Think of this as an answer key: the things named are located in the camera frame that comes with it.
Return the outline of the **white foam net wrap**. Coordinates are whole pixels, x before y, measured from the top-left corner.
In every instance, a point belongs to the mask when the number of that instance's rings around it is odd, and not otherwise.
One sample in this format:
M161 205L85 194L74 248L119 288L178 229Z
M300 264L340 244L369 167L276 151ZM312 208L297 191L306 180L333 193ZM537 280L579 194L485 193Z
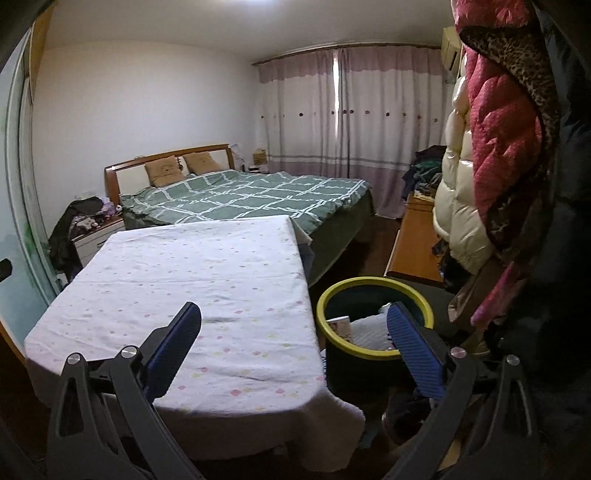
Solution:
M388 330L387 314L361 318L351 323L353 344L376 351L393 351L394 343Z

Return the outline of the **yellow rimmed dark trash bin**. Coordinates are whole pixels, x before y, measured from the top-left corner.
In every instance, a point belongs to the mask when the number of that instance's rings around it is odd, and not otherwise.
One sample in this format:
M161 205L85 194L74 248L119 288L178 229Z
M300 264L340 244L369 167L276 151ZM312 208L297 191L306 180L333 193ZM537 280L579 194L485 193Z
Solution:
M325 337L329 391L363 411L379 410L394 387L412 378L387 328L387 313L400 302L419 324L433 328L435 315L415 288L387 277L356 277L332 285L317 303Z

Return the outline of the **white dotted tablecloth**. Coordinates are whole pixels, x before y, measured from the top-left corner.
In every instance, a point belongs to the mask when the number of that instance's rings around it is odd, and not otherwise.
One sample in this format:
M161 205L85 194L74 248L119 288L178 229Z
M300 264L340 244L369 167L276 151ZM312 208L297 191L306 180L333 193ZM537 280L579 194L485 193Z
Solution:
M147 339L146 395L191 459L283 447L312 472L348 466L365 418L329 392L290 218L113 235L27 334L33 391L50 404L69 355Z

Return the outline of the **long wooden top cabinet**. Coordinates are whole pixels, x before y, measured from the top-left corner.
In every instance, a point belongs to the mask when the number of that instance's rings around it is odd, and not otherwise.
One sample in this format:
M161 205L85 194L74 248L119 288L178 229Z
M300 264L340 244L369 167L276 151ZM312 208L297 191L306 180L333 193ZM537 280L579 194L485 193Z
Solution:
M433 247L439 237L433 227L434 202L410 194L385 275L441 287L443 279Z

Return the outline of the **white bedside drawer cabinet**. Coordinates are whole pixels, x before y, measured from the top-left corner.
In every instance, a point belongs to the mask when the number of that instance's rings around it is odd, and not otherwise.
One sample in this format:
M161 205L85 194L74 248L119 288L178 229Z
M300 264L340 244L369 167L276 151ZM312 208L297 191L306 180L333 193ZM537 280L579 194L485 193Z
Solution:
M124 221L120 217L105 222L95 230L80 235L73 240L80 263L85 267L96 253L102 248L111 235L125 229Z

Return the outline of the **sliding glass wardrobe door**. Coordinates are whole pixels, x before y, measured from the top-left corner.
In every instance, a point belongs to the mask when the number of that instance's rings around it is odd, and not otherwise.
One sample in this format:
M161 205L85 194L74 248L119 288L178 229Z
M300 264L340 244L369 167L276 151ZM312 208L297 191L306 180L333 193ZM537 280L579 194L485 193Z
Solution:
M34 174L32 33L1 71L1 336L21 357L26 336L60 292Z

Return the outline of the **clothes heap on nightstand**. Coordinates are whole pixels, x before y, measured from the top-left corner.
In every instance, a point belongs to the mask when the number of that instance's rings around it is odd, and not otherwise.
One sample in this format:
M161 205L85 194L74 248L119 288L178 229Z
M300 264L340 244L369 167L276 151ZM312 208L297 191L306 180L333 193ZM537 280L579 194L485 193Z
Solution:
M74 240L95 231L117 214L117 207L106 197L91 196L71 202L49 237L53 268L71 281L82 269Z

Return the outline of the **green plaid quilt bed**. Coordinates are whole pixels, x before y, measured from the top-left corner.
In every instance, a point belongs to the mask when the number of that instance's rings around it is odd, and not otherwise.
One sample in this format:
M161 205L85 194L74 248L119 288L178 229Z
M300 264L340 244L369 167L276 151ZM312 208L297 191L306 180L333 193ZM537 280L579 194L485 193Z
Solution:
M129 229L287 215L308 235L304 271L312 285L327 273L375 214L368 182L359 179L223 170L121 196Z

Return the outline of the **wooden bed headboard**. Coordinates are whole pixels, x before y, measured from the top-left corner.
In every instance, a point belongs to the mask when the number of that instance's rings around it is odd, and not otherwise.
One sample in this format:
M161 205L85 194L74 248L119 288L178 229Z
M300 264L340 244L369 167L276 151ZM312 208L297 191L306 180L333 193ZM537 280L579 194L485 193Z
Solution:
M161 178L161 167L165 173L177 170L183 176L188 174L186 155L208 153L225 170L235 168L235 160L228 144L214 144L174 150L149 156L140 156L108 166L104 169L105 190L113 204L120 204L121 195L135 195L153 185L155 177Z

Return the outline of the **left brown pillow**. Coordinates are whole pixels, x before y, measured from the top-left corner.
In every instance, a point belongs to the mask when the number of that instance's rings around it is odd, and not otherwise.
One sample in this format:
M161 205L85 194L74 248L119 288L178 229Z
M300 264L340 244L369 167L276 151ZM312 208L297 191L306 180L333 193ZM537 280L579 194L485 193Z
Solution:
M181 165L176 156L152 160L144 164L151 186L162 188L184 179Z

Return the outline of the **brown pillow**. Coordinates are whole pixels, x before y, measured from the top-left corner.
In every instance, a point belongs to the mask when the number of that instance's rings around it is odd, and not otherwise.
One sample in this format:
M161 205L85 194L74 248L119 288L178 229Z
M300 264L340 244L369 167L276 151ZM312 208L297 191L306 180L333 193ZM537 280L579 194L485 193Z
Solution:
M208 152L187 153L183 156L183 159L188 171L194 175L204 175L224 169Z
M184 179L181 165L176 156L152 160L144 164L151 186L162 188Z

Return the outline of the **pile of dark clothes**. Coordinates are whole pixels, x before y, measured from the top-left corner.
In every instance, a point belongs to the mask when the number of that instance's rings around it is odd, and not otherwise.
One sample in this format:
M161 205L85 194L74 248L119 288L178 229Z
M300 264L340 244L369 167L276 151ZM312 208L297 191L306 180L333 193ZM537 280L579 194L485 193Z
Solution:
M443 177L442 162L445 153L444 145L433 145L415 153L415 160L403 176L405 185L402 198L404 200L414 192L425 197L435 197Z

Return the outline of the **right brown pillow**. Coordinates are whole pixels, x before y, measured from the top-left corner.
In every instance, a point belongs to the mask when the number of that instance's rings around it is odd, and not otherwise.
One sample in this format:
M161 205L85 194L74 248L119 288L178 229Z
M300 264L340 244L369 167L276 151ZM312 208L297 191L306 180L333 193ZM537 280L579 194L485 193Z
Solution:
M204 175L224 169L208 152L187 153L183 156L183 159L188 171L194 175Z

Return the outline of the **pink and white curtain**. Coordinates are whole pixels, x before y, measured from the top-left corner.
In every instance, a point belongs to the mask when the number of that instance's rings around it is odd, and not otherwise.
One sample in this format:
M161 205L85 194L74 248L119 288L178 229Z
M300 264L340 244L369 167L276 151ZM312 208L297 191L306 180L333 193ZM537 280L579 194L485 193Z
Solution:
M270 171L365 180L377 215L402 216L416 153L445 142L453 85L439 50L318 49L256 69L256 133Z

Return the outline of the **red dotted quilted jacket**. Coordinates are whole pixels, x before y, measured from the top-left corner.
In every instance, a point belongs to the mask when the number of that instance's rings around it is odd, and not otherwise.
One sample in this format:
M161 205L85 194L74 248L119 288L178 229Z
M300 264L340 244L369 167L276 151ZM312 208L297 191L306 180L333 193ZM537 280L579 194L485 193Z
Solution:
M550 60L528 1L455 1L466 53L478 213L496 246L519 237L557 130Z

